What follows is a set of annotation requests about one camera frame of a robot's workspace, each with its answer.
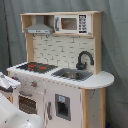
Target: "microwave window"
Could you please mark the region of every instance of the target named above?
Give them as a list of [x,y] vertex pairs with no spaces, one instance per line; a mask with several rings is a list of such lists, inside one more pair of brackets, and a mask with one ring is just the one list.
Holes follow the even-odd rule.
[[76,18],[61,18],[62,29],[65,30],[77,30]]

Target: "stove knob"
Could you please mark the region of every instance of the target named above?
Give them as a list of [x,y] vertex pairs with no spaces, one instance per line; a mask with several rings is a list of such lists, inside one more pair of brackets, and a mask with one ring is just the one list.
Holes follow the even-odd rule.
[[19,81],[18,77],[11,77],[13,80]]
[[31,86],[33,86],[33,87],[37,87],[37,82],[32,82],[32,85]]

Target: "door handle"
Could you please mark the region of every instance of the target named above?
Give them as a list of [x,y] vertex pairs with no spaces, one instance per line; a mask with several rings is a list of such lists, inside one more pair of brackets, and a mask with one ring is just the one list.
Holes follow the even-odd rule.
[[49,120],[52,120],[52,116],[50,115],[50,108],[51,108],[51,102],[48,102],[48,107],[47,107],[48,118]]
[[26,93],[24,93],[23,91],[19,91],[19,93],[20,93],[21,95],[23,95],[23,96],[32,97],[32,94],[26,94]]
[[59,31],[59,27],[57,27],[57,22],[59,21],[59,17],[55,18],[55,29],[56,31]]

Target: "stovetop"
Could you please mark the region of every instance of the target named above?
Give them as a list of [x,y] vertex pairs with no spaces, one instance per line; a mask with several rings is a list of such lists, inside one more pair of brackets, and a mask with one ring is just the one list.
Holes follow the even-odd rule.
[[21,65],[17,68],[23,69],[23,70],[28,70],[31,72],[46,73],[54,68],[57,68],[57,66],[43,64],[43,63],[37,63],[37,62],[30,62],[30,63],[24,64],[24,65]]

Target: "microwave control panel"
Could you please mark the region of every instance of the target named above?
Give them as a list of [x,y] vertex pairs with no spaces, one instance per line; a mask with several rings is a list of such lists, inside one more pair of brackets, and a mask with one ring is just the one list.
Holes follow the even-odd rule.
[[86,15],[79,15],[79,33],[87,33]]

